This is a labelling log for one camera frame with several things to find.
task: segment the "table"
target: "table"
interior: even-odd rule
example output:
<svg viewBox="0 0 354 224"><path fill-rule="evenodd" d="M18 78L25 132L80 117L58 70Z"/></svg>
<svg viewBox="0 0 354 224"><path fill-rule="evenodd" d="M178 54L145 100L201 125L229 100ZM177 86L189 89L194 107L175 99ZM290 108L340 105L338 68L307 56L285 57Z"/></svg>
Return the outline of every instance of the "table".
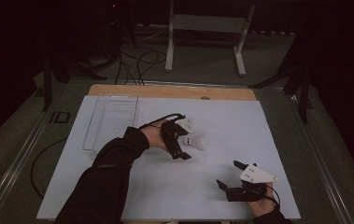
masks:
<svg viewBox="0 0 354 224"><path fill-rule="evenodd" d="M60 97L55 97L55 104L50 107L47 116L41 120L31 119L32 125L28 127L32 129L26 130L27 137L29 133L35 135L32 138L22 138L23 141L17 146L24 148L15 148L17 152L24 150L24 152L27 151L26 153L31 153L28 160L21 159L20 154L16 158L10 157L9 153L5 153L5 146L9 150L13 149L18 139L13 135L16 127L19 127L21 123L27 123L30 118L29 113L32 113L33 109L20 111L17 114L19 119L11 120L11 123L7 124L9 128L0 132L0 157L3 156L0 165L16 161L23 167L22 169L15 168L14 163L13 166L10 164L8 170L11 172L5 173L5 181L0 184L0 189L4 190L0 191L0 223L43 223L43 220L36 219L42 201L30 184L29 164L34 162L35 155L39 155L44 147L70 134L74 123L48 123L51 112L70 112L71 120L75 120L81 102L91 87L92 84L89 83L66 85L65 92L59 95ZM228 89L219 89L219 95L223 95L222 90L228 92ZM205 94L197 94L197 98L211 94L210 91L203 92ZM237 92L244 93L244 91L234 91L232 95ZM288 175L294 199L302 215L297 222L303 224L354 223L354 163L347 149L343 147L343 140L335 139L334 134L330 134L333 132L333 126L331 121L324 119L321 115L319 99L311 101L316 109L309 110L308 113L310 132L300 120L296 104L284 92L273 89L255 90L254 92L255 94L251 95L256 96L262 105L278 154ZM37 102L34 110L40 112L42 99L37 100L35 97L31 99ZM63 147L63 143L52 147L40 157L39 163L35 166L34 181L41 192L49 185ZM319 167L318 158L326 162L326 170L321 169L324 166ZM337 195L328 191L332 187L336 188Z"/></svg>
<svg viewBox="0 0 354 224"><path fill-rule="evenodd" d="M259 161L259 164L261 164L262 167L266 167L263 169L270 170L270 168L272 168L272 172L280 179L279 189L276 190L280 195L282 195L281 197L283 197L283 204L286 207L286 210L283 212L286 212L287 217L299 218L299 212L297 211L296 204L293 200L288 179L285 177L285 172L277 155L277 151L274 146L270 131L267 127L264 114L258 113L258 110L252 109L255 108L255 106L256 108L260 106L259 102L255 101L255 95L253 94L253 91L244 89L221 88L154 86L122 87L109 85L94 85L89 92L89 96L84 99L82 107L79 110L77 120L75 121L74 128L71 131L71 134L65 145L64 152L60 158L59 164L57 165L56 171L54 172L54 176L51 180L45 200L43 201L37 215L38 218L53 219L56 217L58 214L57 211L59 211L64 204L63 200L65 201L67 199L73 187L76 185L76 182L78 181L81 173L87 169L92 162L90 156L87 156L87 153L79 150L79 148L81 147L83 141L81 140L81 136L87 132L88 125L90 124L90 117L93 111L93 106L96 103L95 95L99 94L132 94L139 95L139 97L168 97L167 99L141 98L141 104L148 106L144 107L141 105L141 107L139 107L139 117L156 119L158 117L156 111L159 112L163 110L166 113L170 113L170 111L181 108L183 105L190 108L190 110L187 111L193 111L194 109L192 108L194 107L196 110L199 108L198 110L203 109L204 111L208 111L208 108L212 108L212 111L223 111L222 113L229 115L227 116L228 119L216 120L213 118L211 112L206 112L203 114L203 116L200 116L200 119L212 120L212 123L198 122L198 130L209 130L211 125L215 125L219 130L223 131L227 130L228 128L233 130L233 126L241 129L241 132L233 132L233 134L220 132L218 135L210 135L213 139L220 137L221 140L224 140L218 141L218 144L213 147L222 148L224 151L213 150L213 148L211 148L212 151L207 150L205 152L198 152L193 150L192 159L188 160L187 162L172 161L170 158L168 158L168 155L156 154L155 151L146 151L146 155L143 155L139 160L137 160L135 162L135 166L133 167L131 184L129 187L129 196L127 197L126 208L122 217L123 220L197 221L241 220L251 218L251 213L247 207L244 207L244 203L238 203L238 205L236 203L228 203L220 189L211 187L217 186L215 182L216 178L214 176L218 176L221 180L225 180L226 183L239 183L238 173L240 171L236 168L234 169L233 167L233 159L237 157L244 157L244 159L248 161ZM190 99L177 99L183 96L186 96ZM222 101L197 100L203 97L205 99L210 98L213 100L221 99ZM232 98L234 101L224 100L227 98ZM163 107L167 104L167 102L170 101L172 101L172 104L167 106L167 109L170 110L167 112L166 109L163 109ZM239 123L239 118L245 122L244 124L246 128L240 128L241 125ZM265 124L267 128L260 128L256 130L252 126L258 124L255 123L256 121L262 123L262 126ZM139 126L142 122L145 121L138 119L137 125ZM244 137L251 140L235 141L235 139L241 140L244 139ZM234 142L239 142L238 147L234 146ZM260 152L257 150L257 146L260 146L260 148L263 147L264 151ZM249 148L249 150L242 150L242 147ZM157 165L161 165L165 173L156 173L156 175L153 175L154 170L160 170ZM191 173L194 172L191 172L191 170L195 170L197 173L201 172L201 174L199 176L192 175ZM159 179L162 180L161 183L166 183L166 186L178 187L166 189L166 192L160 192L156 189L153 190L152 188L161 186L158 184L155 184L155 187L153 187L153 185L151 186L151 183L159 183ZM208 182L208 180L213 180L214 183L211 184ZM181 193L181 190L185 192L183 193L185 194L185 197L176 197L176 195ZM151 192L156 192L157 196L153 197L153 194L150 194ZM137 201L145 201L148 204L151 204L151 207L154 206L156 211L160 212L152 212L150 209L148 209L145 203L138 203Z"/></svg>

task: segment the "table leg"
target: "table leg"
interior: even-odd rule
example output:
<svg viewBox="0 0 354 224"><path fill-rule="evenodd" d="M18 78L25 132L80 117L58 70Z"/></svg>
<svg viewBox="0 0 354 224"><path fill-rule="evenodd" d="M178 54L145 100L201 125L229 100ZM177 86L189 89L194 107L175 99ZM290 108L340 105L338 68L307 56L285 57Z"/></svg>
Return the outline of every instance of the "table leg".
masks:
<svg viewBox="0 0 354 224"><path fill-rule="evenodd" d="M246 41L248 29L250 26L250 22L252 19L253 12L255 10L255 5L249 7L249 12L246 16L246 21L243 25L243 32L241 33L240 42L237 46L234 47L234 56L235 62L237 63L238 75L245 76L246 75L246 67L244 66L243 57L241 56L241 49L243 48L244 42Z"/></svg>
<svg viewBox="0 0 354 224"><path fill-rule="evenodd" d="M165 59L165 71L171 72L173 70L174 60L174 0L170 0L170 21L168 24L168 48Z"/></svg>

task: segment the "white table surface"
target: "white table surface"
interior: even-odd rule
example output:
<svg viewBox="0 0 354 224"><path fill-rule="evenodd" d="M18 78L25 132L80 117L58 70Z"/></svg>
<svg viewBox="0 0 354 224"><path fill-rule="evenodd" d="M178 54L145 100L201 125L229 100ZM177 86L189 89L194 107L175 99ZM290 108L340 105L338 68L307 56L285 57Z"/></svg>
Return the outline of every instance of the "white table surface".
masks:
<svg viewBox="0 0 354 224"><path fill-rule="evenodd" d="M92 165L91 152L83 150L97 96L86 96L57 164L37 218L55 219L80 175ZM227 202L219 179L229 187L241 185L242 171L233 161L257 163L276 176L275 190L281 212L300 218L281 160L258 101L139 98L135 127L171 113L193 119L194 133L181 136L187 161L172 160L159 148L149 149L135 161L124 221L244 220L252 218L245 203ZM183 146L188 136L203 133L207 148Z"/></svg>

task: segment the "black cable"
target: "black cable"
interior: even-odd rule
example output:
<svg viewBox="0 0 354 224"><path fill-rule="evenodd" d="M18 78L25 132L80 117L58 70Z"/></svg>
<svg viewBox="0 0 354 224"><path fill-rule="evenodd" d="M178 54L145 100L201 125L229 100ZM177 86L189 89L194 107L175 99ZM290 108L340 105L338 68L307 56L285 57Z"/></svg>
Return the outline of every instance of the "black cable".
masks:
<svg viewBox="0 0 354 224"><path fill-rule="evenodd" d="M156 126L156 125L153 125L153 124L148 124L148 126L154 127L154 128L158 128L158 129L162 129L162 127L159 127L159 126Z"/></svg>
<svg viewBox="0 0 354 224"><path fill-rule="evenodd" d="M126 85L127 82L130 80L130 79L129 79L129 76L130 76L130 78L133 80L134 84L137 86L136 81L135 81L135 78L133 77L133 75L132 75L131 72L130 72L130 66L129 66L127 63L122 63L122 64L123 64L124 68L127 70L127 71L126 71L126 74L125 74L125 76L126 76L126 81L124 82L124 85Z"/></svg>
<svg viewBox="0 0 354 224"><path fill-rule="evenodd" d="M138 58L136 58L135 56L132 56L132 55L130 55L130 54L128 54L128 53L122 52L122 51L120 52L120 54L124 54L124 55L127 56L127 57L130 57L130 58L132 58L132 59L137 60L137 62L136 62L136 69L137 69L137 72L138 72L138 84L141 85L141 83L142 83L142 85L145 86L145 82L144 82L142 76L143 76L146 72L148 72L148 70L149 70L150 68L152 68L155 64L165 62L166 56L165 56L165 53L164 53L164 52L161 52L161 51L156 50L156 49L152 49L152 48L141 48L141 49L150 49L150 51L147 51L147 52L141 54ZM156 60L153 61L153 62L143 60L143 57L145 57L146 55L148 55L148 54L150 54L150 53L156 53ZM162 54L162 55L163 55L163 58L162 58L161 60L159 60L159 54ZM143 72L141 72L141 70L140 70L140 68L139 68L139 65L140 65L141 63L149 63L150 66L149 66L148 68L146 68Z"/></svg>
<svg viewBox="0 0 354 224"><path fill-rule="evenodd" d="M280 205L280 204L276 201L276 199L274 199L274 198L272 198L272 197L269 197L269 196L267 196L267 195L263 195L263 198L268 199L268 200L272 201L273 203L275 203L275 204L277 204L277 205Z"/></svg>
<svg viewBox="0 0 354 224"><path fill-rule="evenodd" d="M49 148L54 147L55 145L62 143L63 141L65 141L67 138L61 139L57 142L52 143L51 145L45 147L42 149L42 151L39 152L39 154L37 154L36 158L34 159L34 161L32 162L31 165L31 173L30 173L30 178L31 178L31 185L34 188L34 191L36 192L36 194L40 197L40 198L44 198L44 195L42 194L42 192L39 191L39 189L37 188L35 181L34 181L34 169L35 169L35 165L37 160L40 158L40 156L47 151Z"/></svg>
<svg viewBox="0 0 354 224"><path fill-rule="evenodd" d="M277 203L277 204L281 206L281 199L279 198L279 195L278 195L278 193L276 192L276 190L273 189L272 187L268 186L268 185L266 185L266 187L269 188L269 189L271 189L271 190L276 194L276 196L277 196L277 198L278 198L278 203Z"/></svg>
<svg viewBox="0 0 354 224"><path fill-rule="evenodd" d="M152 124L156 123L157 121L160 121L160 120L162 120L162 119L168 119L168 118L171 118L171 117L176 117L176 118L171 119L171 120L169 120L169 121L176 121L176 120L178 120L178 119L184 119L184 118L186 118L184 115L181 115L181 114L178 114L178 113L169 114L169 115L164 116L164 117L162 117L162 118L155 119L155 120L152 121L152 122L146 123L146 124L142 125L141 127L139 127L138 129L141 130L141 129L145 128L145 127L152 126Z"/></svg>
<svg viewBox="0 0 354 224"><path fill-rule="evenodd" d="M119 75L120 75L120 70L121 70L121 54L119 54L119 69L118 69L118 74L116 75L116 79L115 79L115 85L118 84L118 79L119 79Z"/></svg>
<svg viewBox="0 0 354 224"><path fill-rule="evenodd" d="M147 69L145 69L145 71L142 72L142 73L141 73L141 71L139 70L139 64L140 64L141 62L143 62L143 61L142 61L142 58L143 58L145 55L150 54L150 53L156 53L156 61L155 61L156 63L162 63L162 62L165 61L165 54L164 54L164 53L163 53L164 59L161 60L161 61L158 61L158 59L159 59L159 53L162 53L162 52L160 52L160 51L158 51L158 50L151 50L151 51L148 51L148 52L146 52L146 53L143 53L143 54L141 54L141 56L139 56L138 61L136 62L136 69L137 69L137 71L138 71L138 80L142 81L142 85L144 85L144 86L145 86L145 83L144 83L144 79L142 78L142 76L143 76L151 67L153 67L156 63L152 63L151 66L149 66Z"/></svg>
<svg viewBox="0 0 354 224"><path fill-rule="evenodd" d="M138 41L136 41L136 43L142 43L142 42L144 42L146 40L149 40L149 39L153 38L154 36L161 35L161 34L166 33L166 32L168 32L168 28L164 29L164 30L162 30L160 32L157 32L155 35L150 35L150 36L148 36L148 37L146 37L146 38L144 38L142 40L138 40Z"/></svg>

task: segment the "wire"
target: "wire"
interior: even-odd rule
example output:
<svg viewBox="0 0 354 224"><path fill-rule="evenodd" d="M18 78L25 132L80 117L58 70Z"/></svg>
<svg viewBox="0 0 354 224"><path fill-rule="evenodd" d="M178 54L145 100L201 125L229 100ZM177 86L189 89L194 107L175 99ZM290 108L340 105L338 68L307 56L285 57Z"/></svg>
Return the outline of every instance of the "wire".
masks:
<svg viewBox="0 0 354 224"><path fill-rule="evenodd" d="M153 124L156 123L157 121L160 121L160 120L163 120L163 119L168 119L168 118L171 118L171 117L176 117L176 118L168 120L168 121L176 121L178 119L185 119L186 118L184 115L181 115L181 114L178 114L178 113L169 114L169 115L164 116L162 118L155 119L152 122L146 123L146 124L142 125L141 127L139 127L138 129L141 130L141 129L145 128L145 127L153 126Z"/></svg>
<svg viewBox="0 0 354 224"><path fill-rule="evenodd" d="M163 33L166 33L167 31L168 31L168 28L167 28L167 29L164 29L164 30L162 30L162 31L160 31L160 32L158 32L158 33L155 34L155 35L150 35L150 36L146 37L145 39L136 41L136 43L142 43L142 42L144 42L144 41L146 41L146 40L151 39L152 37L155 37L155 36L157 36L157 35L161 35L161 34L163 34Z"/></svg>
<svg viewBox="0 0 354 224"><path fill-rule="evenodd" d="M156 125L153 125L153 124L148 124L148 126L154 127L154 128L158 128L158 129L162 129L162 127L159 127L159 126L156 126Z"/></svg>
<svg viewBox="0 0 354 224"><path fill-rule="evenodd" d="M150 49L150 51L147 51L147 52L141 54L138 58L136 58L135 56L130 55L130 54L128 54L128 53L122 52L122 51L120 52L120 54L123 54L123 55L125 55L125 56L127 56L127 57L130 57L130 58L136 60L136 70L137 70L137 73L138 73L138 83L135 82L133 75L130 73L130 66L129 66L127 63L123 63L123 66L124 66L126 69L127 69L127 67L128 67L128 69L127 69L128 72L126 73L126 76L129 75L129 76L133 79L135 85L141 85L141 84L142 84L143 86L145 86L145 82L144 82L144 79L142 78L142 76L143 76L145 73L147 73L148 70L149 70L150 68L152 68L154 65L156 65L156 64L158 64L158 63L163 63L163 62L165 62L166 56L165 56L165 53L164 53L164 52L161 52L161 51L156 50L156 49L152 49L152 48L141 48L141 49ZM156 53L156 59L155 59L154 61L151 62L151 61L143 60L143 58L144 58L145 56L147 56L147 55L149 55L149 54L151 54L151 53ZM161 54L161 55L163 56L163 58L162 58L161 60L159 60L159 54ZM148 64L150 64L150 66L149 66L148 68L146 68L144 71L141 72L141 69L140 69L140 64L141 64L141 63L148 63Z"/></svg>
<svg viewBox="0 0 354 224"><path fill-rule="evenodd" d="M268 185L266 185L266 187L267 188L269 188L269 189L271 189L275 194L276 194L276 196L277 196L277 198L278 198L278 205L280 205L281 206L281 199L279 198L279 195L278 195L278 193L276 192L276 190L275 189L273 189L272 187L270 187L270 186L268 186Z"/></svg>
<svg viewBox="0 0 354 224"><path fill-rule="evenodd" d="M39 154L37 154L36 158L34 159L34 161L32 162L32 165L31 165L31 172L30 172L30 178L31 178L31 185L32 187L34 188L34 191L36 192L36 194L41 198L43 199L44 198L44 195L42 194L43 191L45 191L46 189L44 189L42 192L39 191L39 189L37 188L36 184L35 184L35 181L34 181L34 169L35 169L35 165L36 165L36 162L37 160L40 158L40 156L42 156L42 154L44 152L46 152L49 148L51 147L54 147L55 145L59 144L59 143L62 143L63 141L65 141L67 138L63 138L57 142L54 142L52 143L51 145L45 147L42 149L42 151L39 152Z"/></svg>
<svg viewBox="0 0 354 224"><path fill-rule="evenodd" d="M118 84L118 79L119 79L120 70L121 70L121 64L122 64L121 54L119 54L119 68L118 68L118 74L116 75L116 78L115 78L115 85Z"/></svg>
<svg viewBox="0 0 354 224"><path fill-rule="evenodd" d="M149 66L147 69L145 69L145 70L141 73L141 71L139 70L139 64L140 64L140 63L143 63L142 58L143 58L145 55L148 55L148 54L150 54L150 53L156 53L156 61L155 61L155 63L151 63L151 66ZM162 54L164 55L164 58L163 58L162 60L160 60L160 61L158 61L158 60L159 60L159 53L162 53ZM160 51L158 51L158 50L152 50L152 51L148 51L148 52L146 52L146 53L141 54L141 56L138 58L138 61L136 62L136 70L138 71L138 80L142 81L142 85L145 86L145 82L144 82L144 79L142 78L142 76L144 76L144 74L145 74L146 72L148 72L148 70L149 70L151 67L153 67L155 64L157 64L157 63L162 63L162 62L164 62L164 61L165 61L165 53L160 52Z"/></svg>

